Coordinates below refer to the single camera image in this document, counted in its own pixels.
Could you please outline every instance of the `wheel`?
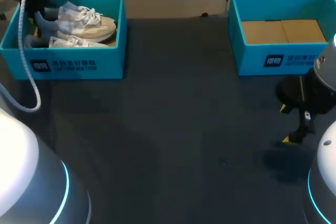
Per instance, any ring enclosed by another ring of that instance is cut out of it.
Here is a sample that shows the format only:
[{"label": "wheel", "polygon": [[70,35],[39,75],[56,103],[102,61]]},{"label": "wheel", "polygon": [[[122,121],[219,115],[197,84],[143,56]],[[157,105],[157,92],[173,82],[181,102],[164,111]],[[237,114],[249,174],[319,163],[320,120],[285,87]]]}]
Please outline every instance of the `wheel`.
[{"label": "wheel", "polygon": [[0,13],[0,20],[6,20],[6,15],[4,13]]}]

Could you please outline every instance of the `shoe sole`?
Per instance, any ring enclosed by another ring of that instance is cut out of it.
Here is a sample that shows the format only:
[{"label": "shoe sole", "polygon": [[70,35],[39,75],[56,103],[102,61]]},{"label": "shoe sole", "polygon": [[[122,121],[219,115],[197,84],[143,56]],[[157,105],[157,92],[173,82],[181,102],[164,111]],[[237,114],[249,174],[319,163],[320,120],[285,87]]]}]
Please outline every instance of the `shoe sole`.
[{"label": "shoe sole", "polygon": [[104,44],[104,43],[110,42],[112,39],[116,38],[116,35],[117,35],[117,31],[114,31],[110,34],[104,35],[104,36],[99,37],[99,38],[91,38],[91,39],[81,38],[81,39],[87,40],[88,42],[95,42],[95,43]]}]

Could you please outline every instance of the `shoelace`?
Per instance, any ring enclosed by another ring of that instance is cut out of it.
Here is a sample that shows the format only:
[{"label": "shoelace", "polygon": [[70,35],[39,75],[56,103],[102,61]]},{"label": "shoelace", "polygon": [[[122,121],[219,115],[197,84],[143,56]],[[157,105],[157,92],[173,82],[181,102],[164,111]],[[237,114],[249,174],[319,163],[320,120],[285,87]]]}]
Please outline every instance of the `shoelace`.
[{"label": "shoelace", "polygon": [[74,35],[69,36],[68,41],[73,43],[74,46],[77,46],[78,44],[81,44],[82,47],[88,47],[89,46],[89,42],[87,40],[78,38]]},{"label": "shoelace", "polygon": [[89,9],[85,6],[78,6],[78,9],[81,10],[78,17],[75,19],[76,21],[82,21],[85,20],[86,23],[84,27],[88,25],[97,25],[101,22],[101,16],[103,16],[102,13],[96,13],[96,10],[94,8]]}]

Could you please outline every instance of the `cardboard box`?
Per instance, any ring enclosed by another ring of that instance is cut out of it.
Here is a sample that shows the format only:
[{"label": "cardboard box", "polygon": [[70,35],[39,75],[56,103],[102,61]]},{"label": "cardboard box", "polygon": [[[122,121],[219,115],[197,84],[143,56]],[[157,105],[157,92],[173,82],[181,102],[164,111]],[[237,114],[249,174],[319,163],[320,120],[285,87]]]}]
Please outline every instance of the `cardboard box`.
[{"label": "cardboard box", "polygon": [[[127,43],[127,17],[123,0],[51,0],[58,6],[66,1],[94,8],[118,21],[115,44],[102,48],[27,48],[25,56],[36,80],[121,79]],[[19,8],[0,45],[0,52],[16,80],[28,79],[17,47]],[[31,33],[24,19],[24,35]]]},{"label": "cardboard box", "polygon": [[326,42],[316,19],[281,21],[289,43]]},{"label": "cardboard box", "polygon": [[305,74],[327,46],[325,41],[249,44],[243,22],[317,20],[325,40],[331,41],[336,33],[335,13],[336,0],[231,0],[228,28],[238,74]]},{"label": "cardboard box", "polygon": [[287,43],[287,37],[280,21],[243,21],[248,44]]}]

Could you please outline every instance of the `white cable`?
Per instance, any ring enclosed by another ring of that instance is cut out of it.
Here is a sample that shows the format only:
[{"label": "white cable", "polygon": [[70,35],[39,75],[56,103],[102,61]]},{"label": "white cable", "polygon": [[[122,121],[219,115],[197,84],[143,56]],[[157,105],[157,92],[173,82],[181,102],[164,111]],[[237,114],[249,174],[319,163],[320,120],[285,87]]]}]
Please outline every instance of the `white cable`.
[{"label": "white cable", "polygon": [[30,70],[27,65],[25,53],[24,53],[24,47],[23,47],[23,42],[22,42],[22,33],[23,33],[23,19],[24,19],[24,14],[25,14],[25,5],[26,5],[26,0],[21,0],[21,5],[20,5],[20,14],[19,14],[19,27],[18,27],[18,45],[19,45],[19,52],[21,56],[21,61],[23,64],[23,67],[28,75],[28,78],[33,86],[35,95],[36,95],[36,106],[32,109],[26,108],[22,105],[20,105],[11,95],[10,93],[6,90],[6,88],[0,83],[0,93],[4,95],[15,107],[17,107],[19,110],[22,110],[24,112],[35,112],[41,107],[41,96],[40,93],[37,89],[37,86],[35,84],[35,81],[33,77],[31,76],[32,74],[30,73]]}]

